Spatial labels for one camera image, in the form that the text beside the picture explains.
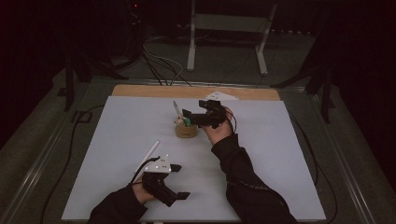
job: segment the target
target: black jacket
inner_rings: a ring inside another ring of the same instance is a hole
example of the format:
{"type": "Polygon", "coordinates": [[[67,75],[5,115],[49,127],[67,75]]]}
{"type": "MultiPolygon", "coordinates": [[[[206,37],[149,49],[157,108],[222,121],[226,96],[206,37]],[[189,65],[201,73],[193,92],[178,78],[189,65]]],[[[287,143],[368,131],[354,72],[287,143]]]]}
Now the black jacket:
{"type": "MultiPolygon", "coordinates": [[[[237,134],[217,142],[212,152],[227,176],[227,200],[244,223],[297,223],[283,198],[256,176],[247,152],[238,144],[237,134]]],[[[99,203],[88,223],[136,223],[146,211],[128,185],[99,203]]]]}

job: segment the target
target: person's left hand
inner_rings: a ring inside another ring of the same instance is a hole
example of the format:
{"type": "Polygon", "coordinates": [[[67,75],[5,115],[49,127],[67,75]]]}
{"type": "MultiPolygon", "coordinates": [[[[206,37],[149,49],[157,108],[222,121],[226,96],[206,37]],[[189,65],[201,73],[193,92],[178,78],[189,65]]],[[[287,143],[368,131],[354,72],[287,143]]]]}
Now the person's left hand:
{"type": "Polygon", "coordinates": [[[141,175],[137,180],[132,184],[132,189],[134,191],[134,195],[136,199],[141,203],[146,203],[147,201],[154,200],[155,197],[152,194],[149,194],[144,188],[142,183],[141,175]]]}

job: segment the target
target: floor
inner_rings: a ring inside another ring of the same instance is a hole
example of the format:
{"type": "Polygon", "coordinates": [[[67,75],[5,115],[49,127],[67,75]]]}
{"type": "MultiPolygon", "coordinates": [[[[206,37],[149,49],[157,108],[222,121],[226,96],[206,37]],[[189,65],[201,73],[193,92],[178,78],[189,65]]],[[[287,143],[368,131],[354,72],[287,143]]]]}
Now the floor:
{"type": "MultiPolygon", "coordinates": [[[[146,42],[145,55],[163,76],[160,78],[163,85],[167,82],[169,85],[269,88],[298,73],[315,41],[307,35],[270,34],[264,50],[269,75],[262,77],[252,41],[230,39],[225,35],[203,36],[208,38],[197,40],[193,72],[186,71],[188,38],[152,36],[146,42]],[[166,67],[159,57],[173,68],[166,67]]],[[[69,112],[64,112],[64,97],[57,96],[58,90],[64,87],[64,71],[54,77],[54,88],[0,151],[1,223],[64,223],[61,221],[64,206],[101,108],[92,111],[90,122],[76,128],[72,122],[75,112],[103,105],[120,83],[160,85],[143,57],[120,71],[128,80],[95,74],[91,83],[76,81],[76,99],[69,112]]],[[[396,223],[395,193],[337,87],[332,86],[334,108],[330,109],[331,123],[327,124],[318,112],[320,93],[307,95],[304,92],[307,81],[302,79],[278,91],[297,120],[293,123],[296,134],[311,175],[318,180],[318,196],[328,218],[319,223],[396,223]]]]}

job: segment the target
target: white marker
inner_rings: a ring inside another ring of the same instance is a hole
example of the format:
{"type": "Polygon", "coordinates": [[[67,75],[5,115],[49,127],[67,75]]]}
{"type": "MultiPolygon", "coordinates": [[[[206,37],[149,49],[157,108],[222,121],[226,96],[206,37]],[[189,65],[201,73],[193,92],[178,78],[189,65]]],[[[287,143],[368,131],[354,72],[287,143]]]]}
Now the white marker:
{"type": "Polygon", "coordinates": [[[148,151],[148,154],[145,156],[145,158],[143,158],[143,160],[140,162],[140,164],[137,166],[136,170],[134,171],[135,173],[137,173],[137,170],[139,169],[139,167],[143,164],[143,162],[145,162],[149,156],[152,154],[152,152],[155,150],[155,148],[157,148],[157,146],[160,144],[160,140],[157,140],[154,145],[151,147],[151,149],[148,151]]]}

